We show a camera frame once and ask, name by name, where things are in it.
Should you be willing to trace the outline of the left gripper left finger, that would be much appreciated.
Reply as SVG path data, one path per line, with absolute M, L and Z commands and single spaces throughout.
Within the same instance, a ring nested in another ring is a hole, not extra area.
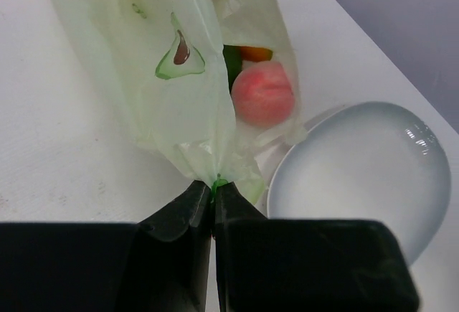
M 203 311 L 210 190 L 132 222 L 1 224 L 3 311 Z

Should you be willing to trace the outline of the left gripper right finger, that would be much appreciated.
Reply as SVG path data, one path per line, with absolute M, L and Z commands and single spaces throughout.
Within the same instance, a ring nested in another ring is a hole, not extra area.
M 363 219 L 268 219 L 226 184 L 214 190 L 221 311 L 417 311 L 392 232 Z

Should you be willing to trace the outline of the pink fake peach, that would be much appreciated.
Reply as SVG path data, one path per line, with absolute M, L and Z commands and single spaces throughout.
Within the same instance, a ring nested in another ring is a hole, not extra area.
M 276 61 L 258 62 L 243 70 L 232 85 L 231 96 L 239 119 L 259 128 L 286 121 L 295 106 L 290 80 Z

